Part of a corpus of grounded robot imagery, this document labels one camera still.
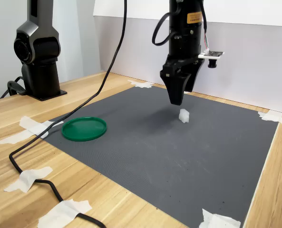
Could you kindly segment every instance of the white object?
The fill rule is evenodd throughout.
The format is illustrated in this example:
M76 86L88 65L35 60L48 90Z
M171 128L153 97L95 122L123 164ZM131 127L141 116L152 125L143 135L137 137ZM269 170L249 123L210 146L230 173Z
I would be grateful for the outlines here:
M179 114L179 120L181 120L183 123L188 123L189 122L189 112L186 111L185 109L181 109L180 114Z
M27 193L36 179L42 179L52 172L51 167L45 167L40 170L25 170L19 179L10 184L4 191L11 192L20 189L22 192Z
M198 55L198 58L204 58L204 59L216 59L216 60L218 60L218 59L220 59L221 58L221 56L206 56L207 54L209 53L209 49L208 49L208 51L207 50L205 50L204 52L202 52L200 55Z
M28 139L29 137L31 137L32 135L35 134L40 134L40 130L45 130L48 126L50 126L53 122L51 121L46 121L43 123L38 123L32 119L30 119L27 116L23 116L20 120L20 126L22 126L23 128L26 128L26 130L19 132L15 135L12 135L8 138L2 139L0 140L0 144L16 144L18 142L21 142L23 140ZM64 123L63 121L59 122L58 124L54 125L53 127Z
M282 124L282 113L270 110L267 113L258 112L262 120L280 122Z
M151 88L152 85L154 84L152 82L141 83L141 82L135 82L135 81L132 81L132 80L128 80L128 81L131 82L132 85L136 85L135 87L140 87L140 88Z
M71 200L61 201L45 216L39 219L38 228L62 228L72 222L78 213L85 214L91 210L88 200L75 202Z
M239 228L240 222L230 217L211 214L210 212L202 209L204 221L200 224L199 228Z

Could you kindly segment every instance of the cable connector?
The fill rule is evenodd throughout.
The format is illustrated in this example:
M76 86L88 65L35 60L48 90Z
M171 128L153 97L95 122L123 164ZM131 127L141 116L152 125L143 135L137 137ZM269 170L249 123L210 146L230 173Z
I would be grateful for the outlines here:
M208 53L209 53L209 48L204 51L205 55L208 55Z

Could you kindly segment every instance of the orange label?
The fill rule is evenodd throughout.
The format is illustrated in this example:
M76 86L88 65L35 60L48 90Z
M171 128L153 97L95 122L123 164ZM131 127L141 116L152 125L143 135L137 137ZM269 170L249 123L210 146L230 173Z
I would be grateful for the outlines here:
M187 23L188 24L195 24L198 22L202 22L202 13L196 12L196 13L189 13L187 15Z

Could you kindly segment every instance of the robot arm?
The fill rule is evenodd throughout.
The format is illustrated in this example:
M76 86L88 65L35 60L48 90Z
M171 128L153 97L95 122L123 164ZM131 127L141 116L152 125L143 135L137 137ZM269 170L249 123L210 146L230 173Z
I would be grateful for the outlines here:
M216 61L223 52L212 52L206 44L205 52L201 53L201 27L204 18L204 38L206 39L206 16L203 0L170 0L170 12L159 21L152 42L161 46L169 41L169 54L160 76L166 85L170 102L181 105L184 91L192 92L197 74L209 59L209 68L216 67ZM156 43L156 35L167 17L169 19L169 35L161 43Z
M22 93L21 87L17 90L19 85L12 83L10 95L16 91L44 101L66 94L59 87L56 61L60 44L52 19L53 0L28 0L28 20L17 29L14 41L26 89Z

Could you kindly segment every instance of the small white block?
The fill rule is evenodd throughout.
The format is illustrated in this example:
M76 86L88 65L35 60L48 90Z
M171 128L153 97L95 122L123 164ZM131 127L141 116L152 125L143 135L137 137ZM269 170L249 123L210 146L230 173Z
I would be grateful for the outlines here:
M179 120L181 120L183 123L188 123L189 121L189 112L185 109L180 110L179 114Z

